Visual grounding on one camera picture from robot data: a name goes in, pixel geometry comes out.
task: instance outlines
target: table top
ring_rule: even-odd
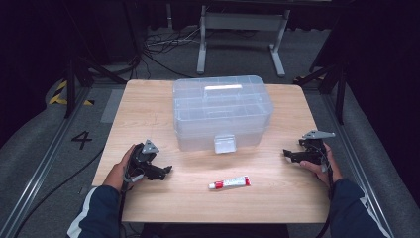
[[[235,153],[181,152],[173,129],[173,81],[128,82],[93,185],[133,144],[150,139],[153,165],[173,166],[165,180],[143,179],[127,193],[123,221],[204,223],[323,223],[327,187],[289,163],[283,149],[301,151],[298,139],[316,129],[302,89],[267,84],[274,111],[258,146]],[[216,180],[249,176],[251,186],[208,189]]]

